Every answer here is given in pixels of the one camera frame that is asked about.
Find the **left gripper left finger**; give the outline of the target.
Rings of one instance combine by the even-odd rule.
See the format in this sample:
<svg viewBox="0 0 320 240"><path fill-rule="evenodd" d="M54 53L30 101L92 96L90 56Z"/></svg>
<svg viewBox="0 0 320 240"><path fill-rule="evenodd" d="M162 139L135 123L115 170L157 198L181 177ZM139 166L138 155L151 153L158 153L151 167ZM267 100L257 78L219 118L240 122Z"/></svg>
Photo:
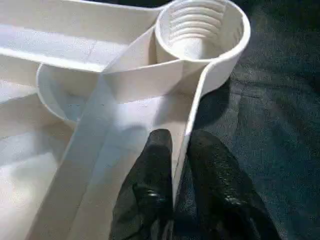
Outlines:
<svg viewBox="0 0 320 240"><path fill-rule="evenodd" d="M173 142L153 130L127 174L112 211L109 239L168 240L173 217Z"/></svg>

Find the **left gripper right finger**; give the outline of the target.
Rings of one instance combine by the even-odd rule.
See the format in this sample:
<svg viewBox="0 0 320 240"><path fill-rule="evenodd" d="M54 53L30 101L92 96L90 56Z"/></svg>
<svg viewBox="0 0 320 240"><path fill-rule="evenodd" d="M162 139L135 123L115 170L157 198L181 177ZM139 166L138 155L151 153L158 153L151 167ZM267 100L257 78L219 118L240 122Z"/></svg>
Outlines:
<svg viewBox="0 0 320 240"><path fill-rule="evenodd" d="M213 134L190 136L174 216L176 240L279 240L251 178Z"/></svg>

